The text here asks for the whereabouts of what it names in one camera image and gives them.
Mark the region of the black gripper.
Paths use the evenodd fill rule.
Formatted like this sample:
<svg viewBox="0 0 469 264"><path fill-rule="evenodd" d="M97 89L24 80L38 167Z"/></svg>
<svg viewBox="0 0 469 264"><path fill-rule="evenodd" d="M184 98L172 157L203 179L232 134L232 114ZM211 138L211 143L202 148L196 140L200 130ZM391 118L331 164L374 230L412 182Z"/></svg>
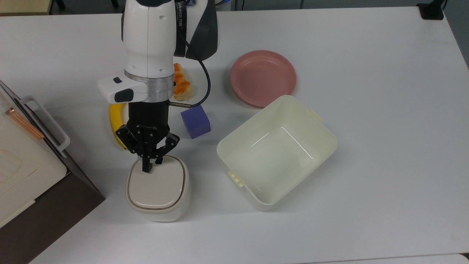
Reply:
<svg viewBox="0 0 469 264"><path fill-rule="evenodd" d="M180 142L180 137L170 132L169 102L129 103L128 114L128 125L120 126L115 134L129 152L141 158L142 171L149 173L151 157L155 157L155 164L162 164L163 157ZM162 140L165 145L157 147Z"/></svg>

